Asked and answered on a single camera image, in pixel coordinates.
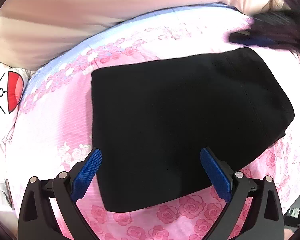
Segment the rose print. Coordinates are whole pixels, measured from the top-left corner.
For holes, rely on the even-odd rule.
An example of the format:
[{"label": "rose print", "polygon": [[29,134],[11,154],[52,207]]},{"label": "rose print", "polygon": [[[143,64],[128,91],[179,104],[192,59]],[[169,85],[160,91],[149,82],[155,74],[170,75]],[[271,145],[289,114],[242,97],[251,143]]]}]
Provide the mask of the rose print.
[{"label": "rose print", "polygon": [[64,158],[61,159],[62,162],[66,162],[67,164],[69,164],[72,160],[72,157],[69,153],[66,154],[66,156]]},{"label": "rose print", "polygon": [[210,203],[207,205],[207,210],[204,215],[207,219],[215,221],[222,211],[222,205],[219,203]]},{"label": "rose print", "polygon": [[138,51],[137,47],[126,47],[124,50],[124,54],[127,56],[131,56],[133,55],[136,51]]},{"label": "rose print", "polygon": [[279,183],[275,184],[275,187],[277,188],[277,192],[280,193],[282,191],[282,186]]},{"label": "rose print", "polygon": [[128,228],[127,235],[134,240],[145,240],[147,238],[144,229],[135,226],[131,226]]},{"label": "rose print", "polygon": [[216,192],[216,189],[213,186],[211,186],[210,195],[211,195],[211,197],[217,199],[218,201],[222,201],[222,199],[219,198],[219,196],[218,196],[218,194]]},{"label": "rose print", "polygon": [[130,213],[114,213],[113,219],[120,225],[126,226],[132,222]]},{"label": "rose print", "polygon": [[233,238],[236,237],[240,234],[242,226],[239,225],[235,225],[234,229],[231,232],[231,235],[229,236],[229,238]]},{"label": "rose print", "polygon": [[103,51],[103,50],[105,50],[106,48],[104,47],[104,46],[98,46],[98,47],[96,47],[95,49],[94,49],[94,51],[96,51],[96,52],[99,52],[99,51]]},{"label": "rose print", "polygon": [[162,226],[154,226],[149,230],[149,236],[153,240],[168,240],[169,232],[163,229]]},{"label": "rose print", "polygon": [[114,43],[113,42],[110,42],[106,45],[106,48],[107,49],[111,49],[112,47],[114,46]]},{"label": "rose print", "polygon": [[287,143],[287,146],[286,146],[286,153],[289,154],[291,152],[291,147],[290,147],[290,144]]},{"label": "rose print", "polygon": [[103,233],[102,228],[98,225],[97,222],[93,220],[90,221],[90,227],[96,235],[100,235]]},{"label": "rose print", "polygon": [[65,142],[63,146],[61,146],[59,148],[59,156],[65,157],[66,156],[66,152],[70,149],[70,147],[67,145],[67,143]]},{"label": "rose print", "polygon": [[175,40],[180,40],[181,37],[179,35],[173,35],[173,36],[171,36],[171,38],[173,38]]},{"label": "rose print", "polygon": [[80,55],[76,58],[75,64],[76,64],[76,65],[82,65],[82,64],[84,64],[84,63],[87,63],[87,61],[88,61],[88,57],[80,54]]},{"label": "rose print", "polygon": [[247,204],[244,204],[244,206],[242,208],[242,212],[240,214],[240,219],[242,219],[243,221],[246,220],[247,215],[249,213],[249,209],[250,209],[250,207]]},{"label": "rose print", "polygon": [[87,64],[84,64],[81,66],[81,70],[82,71],[85,71],[87,68],[89,68],[91,65],[94,65],[95,61],[94,59],[90,62],[90,63],[87,63]]},{"label": "rose print", "polygon": [[73,79],[73,76],[67,76],[66,80],[64,81],[65,85],[68,85]]},{"label": "rose print", "polygon": [[58,222],[58,225],[60,227],[60,230],[61,230],[63,236],[72,239],[71,233],[70,233],[68,227],[66,226],[66,223],[64,222],[64,220],[63,219],[57,219],[57,222]]},{"label": "rose print", "polygon": [[272,179],[274,179],[274,176],[273,176],[272,174],[270,174],[269,172],[267,172],[267,173],[265,174],[265,176],[270,176]]},{"label": "rose print", "polygon": [[167,35],[160,35],[158,37],[159,40],[166,40],[167,38],[168,38]]},{"label": "rose print", "polygon": [[289,141],[292,140],[291,129],[290,129],[290,128],[286,130],[286,138],[287,138]]},{"label": "rose print", "polygon": [[202,237],[198,236],[198,235],[191,235],[189,236],[189,240],[201,240]]},{"label": "rose print", "polygon": [[137,40],[133,43],[134,46],[140,47],[142,44],[146,43],[144,40]]},{"label": "rose print", "polygon": [[263,153],[259,155],[258,160],[260,160],[263,157]]},{"label": "rose print", "polygon": [[81,150],[76,148],[72,151],[72,158],[75,160],[75,161],[79,161],[81,160]]},{"label": "rose print", "polygon": [[281,159],[283,156],[283,151],[284,151],[284,143],[283,143],[282,139],[280,139],[279,141],[277,141],[274,144],[274,148],[275,148],[276,156]]},{"label": "rose print", "polygon": [[81,214],[84,217],[84,219],[86,220],[86,222],[89,223],[90,222],[90,218],[88,217],[87,213],[84,210],[82,210]]},{"label": "rose print", "polygon": [[79,71],[81,71],[81,66],[75,66],[73,72],[78,73]]},{"label": "rose print", "polygon": [[191,197],[184,196],[179,199],[179,202],[179,213],[189,219],[199,216],[200,212],[206,205],[206,203],[203,202],[202,198],[198,195],[193,195]]},{"label": "rose print", "polygon": [[273,168],[275,166],[277,159],[276,156],[274,154],[273,150],[267,150],[267,159],[266,159],[266,165],[269,168]]},{"label": "rose print", "polygon": [[120,52],[120,49],[121,48],[119,48],[119,47],[117,47],[117,46],[113,46],[111,49],[110,49],[110,52],[113,54],[113,53],[115,53],[115,52]]},{"label": "rose print", "polygon": [[122,39],[117,39],[117,41],[115,42],[115,44],[121,44],[125,41],[125,38]]},{"label": "rose print", "polygon": [[57,87],[56,87],[55,85],[53,85],[53,86],[51,87],[51,92],[54,92],[56,89],[57,89]]},{"label": "rose print", "polygon": [[157,213],[157,217],[164,224],[169,224],[177,220],[179,214],[178,214],[178,210],[175,207],[172,206],[168,207],[166,205],[163,205],[159,207],[159,212]]},{"label": "rose print", "polygon": [[104,63],[107,63],[110,61],[110,57],[109,56],[106,56],[106,57],[103,57],[100,59],[100,63],[104,64]]},{"label": "rose print", "polygon": [[246,203],[248,206],[250,206],[251,203],[252,203],[252,199],[253,199],[253,197],[248,197],[245,203]]},{"label": "rose print", "polygon": [[289,175],[287,176],[286,174],[284,174],[283,178],[281,180],[280,186],[285,187],[286,184],[288,183],[289,179],[290,179],[290,176]]},{"label": "rose print", "polygon": [[100,224],[104,224],[105,221],[108,221],[108,216],[104,208],[99,206],[92,206],[91,215],[95,220],[97,220]]},{"label": "rose print", "polygon": [[121,51],[113,52],[112,55],[111,55],[111,58],[114,59],[114,60],[116,60],[116,59],[118,59],[121,55],[122,55],[122,52],[121,52]]},{"label": "rose print", "polygon": [[283,201],[287,202],[289,200],[290,191],[291,191],[291,188],[290,188],[290,186],[288,186],[288,188],[285,190],[285,192],[282,196]]},{"label": "rose print", "polygon": [[83,144],[80,144],[79,145],[80,149],[81,149],[81,153],[82,153],[82,156],[85,158],[88,156],[88,154],[91,152],[92,150],[92,147],[90,144],[87,144],[87,145],[83,145]]},{"label": "rose print", "polygon": [[286,163],[285,165],[284,165],[284,170],[283,170],[285,173],[288,173],[288,171],[289,171],[289,163]]},{"label": "rose print", "polygon": [[110,53],[109,53],[108,50],[103,50],[103,51],[100,51],[100,52],[98,53],[98,55],[99,55],[99,58],[103,58],[103,57],[108,57],[108,56],[110,56]]},{"label": "rose print", "polygon": [[211,228],[212,224],[207,222],[205,219],[199,219],[196,222],[196,225],[194,226],[193,230],[199,234],[199,236],[204,236],[209,229]]},{"label": "rose print", "polygon": [[97,69],[98,66],[96,64],[90,64],[89,67],[87,67],[85,70],[82,71],[83,75],[90,74],[94,69]]},{"label": "rose print", "polygon": [[246,175],[247,178],[251,178],[251,170],[249,170],[249,169],[243,169],[241,171],[242,171],[242,173],[244,175]]},{"label": "rose print", "polygon": [[117,240],[111,234],[105,234],[105,240]]},{"label": "rose print", "polygon": [[296,160],[297,160],[297,158],[298,158],[298,153],[295,152],[294,155],[293,155],[293,161],[292,161],[292,163],[295,163]]}]

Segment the bed sheet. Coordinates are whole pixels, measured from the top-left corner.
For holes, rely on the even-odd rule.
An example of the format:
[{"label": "bed sheet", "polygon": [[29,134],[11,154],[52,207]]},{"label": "bed sheet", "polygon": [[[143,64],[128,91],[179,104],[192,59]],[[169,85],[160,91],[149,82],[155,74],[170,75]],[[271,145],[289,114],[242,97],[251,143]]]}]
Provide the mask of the bed sheet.
[{"label": "bed sheet", "polygon": [[[97,34],[41,68],[28,82],[12,141],[6,146],[8,179],[17,213],[31,176],[54,178],[90,152],[90,73],[94,69],[236,49],[239,45],[226,42],[227,33],[245,28],[250,21],[221,5],[165,9]],[[300,194],[300,63],[288,51],[252,49],[269,66],[296,117],[286,135],[242,172],[250,178],[272,176],[286,212]],[[62,233],[71,238],[56,202],[51,202]],[[239,234],[250,204],[251,199],[247,199],[231,237]],[[94,178],[77,205],[101,240],[200,240],[225,202],[209,187],[134,212],[107,212]]]}]

